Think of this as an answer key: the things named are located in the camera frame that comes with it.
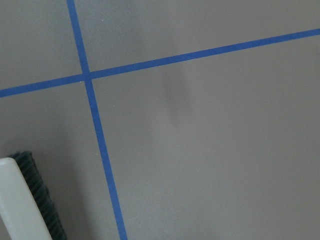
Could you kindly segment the beige hand brush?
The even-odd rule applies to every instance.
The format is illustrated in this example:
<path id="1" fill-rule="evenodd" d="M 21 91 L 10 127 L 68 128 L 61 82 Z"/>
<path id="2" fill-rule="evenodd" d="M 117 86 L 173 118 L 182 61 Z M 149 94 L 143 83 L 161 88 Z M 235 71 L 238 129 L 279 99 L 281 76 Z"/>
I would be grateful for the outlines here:
<path id="1" fill-rule="evenodd" d="M 30 151 L 0 160 L 0 216 L 12 240 L 68 238 Z"/>

